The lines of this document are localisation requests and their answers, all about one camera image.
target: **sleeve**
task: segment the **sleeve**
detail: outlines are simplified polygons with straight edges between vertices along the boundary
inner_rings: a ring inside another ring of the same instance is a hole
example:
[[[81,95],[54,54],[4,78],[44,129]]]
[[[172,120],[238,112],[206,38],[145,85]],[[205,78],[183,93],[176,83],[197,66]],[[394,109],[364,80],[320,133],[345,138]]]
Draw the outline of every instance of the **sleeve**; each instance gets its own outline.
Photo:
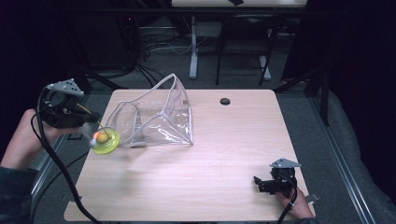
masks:
[[[37,173],[0,167],[0,223],[29,223]]]
[[[306,217],[306,218],[298,220],[294,224],[320,224],[320,222],[317,219],[315,219],[314,217]]]

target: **gray carpet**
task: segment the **gray carpet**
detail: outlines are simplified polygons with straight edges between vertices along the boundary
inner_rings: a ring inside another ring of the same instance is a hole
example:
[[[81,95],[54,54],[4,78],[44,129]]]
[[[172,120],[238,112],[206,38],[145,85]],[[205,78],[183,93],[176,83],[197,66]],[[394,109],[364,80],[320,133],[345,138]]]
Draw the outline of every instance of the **gray carpet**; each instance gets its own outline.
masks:
[[[161,71],[163,76],[175,73],[186,89],[274,89],[281,85],[280,79],[292,40],[280,37],[277,40],[275,53],[269,68],[273,79],[259,86],[259,75],[252,76],[221,76],[220,85],[215,85],[216,59],[214,53],[215,40],[206,39],[200,44],[198,78],[189,79],[191,52],[177,54],[171,49],[154,50],[147,61],[141,64]],[[161,76],[155,73],[156,79]],[[115,83],[129,89],[150,89],[145,77],[133,71],[123,77],[111,79]],[[93,91],[84,104],[91,111],[103,113],[109,100],[111,90],[96,80],[90,80]],[[301,92],[302,87],[279,93],[277,99],[284,116],[291,142],[297,158],[303,165],[302,171],[309,191],[316,192],[320,200],[315,203],[317,217],[321,223],[361,223],[361,219],[349,196],[347,188],[340,176],[331,153],[330,144],[322,131],[315,113],[317,111]],[[335,95],[330,96],[329,121],[331,131],[346,158],[347,164],[361,188],[376,223],[396,223],[396,209],[389,198],[376,187],[364,165],[360,161],[359,146],[347,116]],[[89,150],[88,140],[65,140],[60,147],[60,156],[64,163],[77,158]],[[84,159],[69,169],[75,180],[78,179]],[[40,191],[56,176],[59,170],[52,167],[49,176]],[[62,176],[60,176],[44,194],[35,214],[35,223],[67,223],[63,218],[64,209],[70,192]]]

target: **transparent plastic bag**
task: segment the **transparent plastic bag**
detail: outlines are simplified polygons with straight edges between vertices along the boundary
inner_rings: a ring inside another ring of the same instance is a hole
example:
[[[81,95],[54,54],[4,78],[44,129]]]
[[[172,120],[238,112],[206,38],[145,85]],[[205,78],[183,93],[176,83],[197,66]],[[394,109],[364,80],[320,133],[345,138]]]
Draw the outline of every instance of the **transparent plastic bag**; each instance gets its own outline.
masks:
[[[159,90],[172,80],[168,91]],[[119,147],[193,143],[190,101],[175,74],[136,99],[119,102],[106,126],[120,134]]]

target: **table top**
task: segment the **table top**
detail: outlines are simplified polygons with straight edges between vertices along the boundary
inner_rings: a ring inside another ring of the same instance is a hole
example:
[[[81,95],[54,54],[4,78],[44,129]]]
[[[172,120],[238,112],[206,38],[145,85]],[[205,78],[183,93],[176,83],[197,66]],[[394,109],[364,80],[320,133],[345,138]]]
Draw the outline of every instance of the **table top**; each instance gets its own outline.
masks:
[[[305,7],[306,0],[244,0],[238,7]],[[172,0],[173,7],[234,7],[229,0]]]
[[[103,123],[118,102],[146,91],[114,91]],[[269,164],[279,158],[297,161],[274,92],[187,94],[194,144],[120,147],[106,155],[91,151],[77,182],[84,206],[103,221],[277,220],[283,207],[274,195],[259,193],[253,180],[272,179]],[[222,98],[231,103],[222,105]],[[300,168],[296,178],[307,194]],[[73,202],[64,217],[88,220]]]

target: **chair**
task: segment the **chair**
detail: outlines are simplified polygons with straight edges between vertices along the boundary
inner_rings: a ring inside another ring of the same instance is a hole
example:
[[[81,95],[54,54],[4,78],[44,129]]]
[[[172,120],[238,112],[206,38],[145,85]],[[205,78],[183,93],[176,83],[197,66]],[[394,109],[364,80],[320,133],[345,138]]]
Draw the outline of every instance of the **chair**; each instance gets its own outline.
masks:
[[[219,85],[220,68],[241,68],[242,66],[221,66],[221,57],[225,53],[255,55],[266,57],[265,65],[250,66],[250,68],[260,68],[262,75],[259,84],[264,80],[264,74],[267,70],[271,58],[273,45],[276,36],[285,19],[276,14],[264,15],[237,15],[221,26],[218,38],[218,68],[216,76],[216,85]]]

